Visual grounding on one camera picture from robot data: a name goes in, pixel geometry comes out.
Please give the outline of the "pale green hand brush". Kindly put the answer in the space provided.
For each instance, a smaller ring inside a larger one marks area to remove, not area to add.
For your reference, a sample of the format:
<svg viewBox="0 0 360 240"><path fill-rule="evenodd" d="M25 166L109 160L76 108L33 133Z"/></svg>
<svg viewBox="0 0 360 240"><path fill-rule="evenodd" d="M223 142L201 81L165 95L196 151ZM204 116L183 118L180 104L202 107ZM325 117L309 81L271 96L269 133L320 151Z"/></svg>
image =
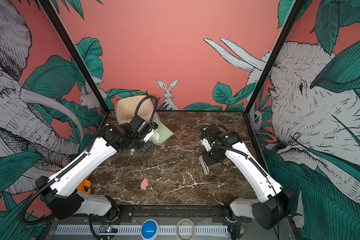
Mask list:
<svg viewBox="0 0 360 240"><path fill-rule="evenodd" d="M210 174L209 167L201 163L204 174L207 176Z"/></svg>

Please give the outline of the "white paper scrap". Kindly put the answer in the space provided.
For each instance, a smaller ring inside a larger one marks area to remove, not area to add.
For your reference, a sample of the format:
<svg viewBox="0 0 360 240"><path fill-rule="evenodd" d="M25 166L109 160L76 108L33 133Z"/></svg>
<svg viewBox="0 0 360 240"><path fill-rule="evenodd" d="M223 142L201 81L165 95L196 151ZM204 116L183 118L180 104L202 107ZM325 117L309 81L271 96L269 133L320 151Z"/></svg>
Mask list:
<svg viewBox="0 0 360 240"><path fill-rule="evenodd" d="M152 139L153 142L158 143L159 140L160 140L160 135L158 133L155 133L155 134L152 135L151 139Z"/></svg>

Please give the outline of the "pale green dustpan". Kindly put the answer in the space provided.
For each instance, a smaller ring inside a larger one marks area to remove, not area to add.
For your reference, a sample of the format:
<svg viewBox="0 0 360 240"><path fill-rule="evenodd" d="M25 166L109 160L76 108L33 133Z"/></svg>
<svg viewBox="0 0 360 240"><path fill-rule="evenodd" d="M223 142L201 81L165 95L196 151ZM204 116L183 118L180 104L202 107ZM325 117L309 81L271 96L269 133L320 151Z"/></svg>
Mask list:
<svg viewBox="0 0 360 240"><path fill-rule="evenodd" d="M160 135L160 140L158 143L153 142L151 140L150 141L155 145L161 145L166 140L168 140L174 133L167 126L165 126L159 119L155 119L154 122L157 123L159 126L158 134Z"/></svg>

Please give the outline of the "pink paper scrap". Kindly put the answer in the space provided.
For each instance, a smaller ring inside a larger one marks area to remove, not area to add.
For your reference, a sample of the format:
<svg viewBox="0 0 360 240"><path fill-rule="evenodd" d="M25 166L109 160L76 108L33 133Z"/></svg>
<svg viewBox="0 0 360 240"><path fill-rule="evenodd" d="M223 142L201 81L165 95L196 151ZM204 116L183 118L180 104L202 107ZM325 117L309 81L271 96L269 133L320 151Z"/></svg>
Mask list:
<svg viewBox="0 0 360 240"><path fill-rule="evenodd" d="M142 182L141 182L141 190L145 191L147 189L147 187L149 186L149 180L148 179L144 179Z"/></svg>

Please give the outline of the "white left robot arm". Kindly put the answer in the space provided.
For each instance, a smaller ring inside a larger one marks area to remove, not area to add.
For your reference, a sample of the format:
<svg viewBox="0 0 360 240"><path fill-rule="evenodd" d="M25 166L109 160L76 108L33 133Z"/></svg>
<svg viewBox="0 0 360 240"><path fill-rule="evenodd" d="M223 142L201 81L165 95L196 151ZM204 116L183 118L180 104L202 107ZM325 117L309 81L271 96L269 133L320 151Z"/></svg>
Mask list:
<svg viewBox="0 0 360 240"><path fill-rule="evenodd" d="M118 219L120 210L109 196L95 196L78 191L77 187L101 163L116 153L135 150L143 155L151 147L149 139L158 129L153 119L146 121L138 115L145 101L158 99L146 96L138 103L133 118L129 123L106 125L92 137L84 151L62 170L50 177L37 179L37 192L25 203L19 215L19 222L25 226L36 225L51 218L63 220L77 214L105 217L108 222ZM33 201L40 197L45 200L51 215L36 221L28 221L26 213Z"/></svg>

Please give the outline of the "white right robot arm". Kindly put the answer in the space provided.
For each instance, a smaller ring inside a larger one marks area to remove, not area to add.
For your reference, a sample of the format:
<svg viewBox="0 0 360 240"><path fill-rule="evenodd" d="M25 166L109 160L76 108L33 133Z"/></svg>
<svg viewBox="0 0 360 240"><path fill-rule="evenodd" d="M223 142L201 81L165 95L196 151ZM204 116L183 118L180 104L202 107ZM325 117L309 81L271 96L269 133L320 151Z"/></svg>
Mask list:
<svg viewBox="0 0 360 240"><path fill-rule="evenodd" d="M230 203L234 216L252 218L269 230L289 214L294 191L265 171L235 131L212 124L200 126L200 132L205 150L199 160L205 175L210 173L209 166L229 159L255 191L256 200L239 198Z"/></svg>

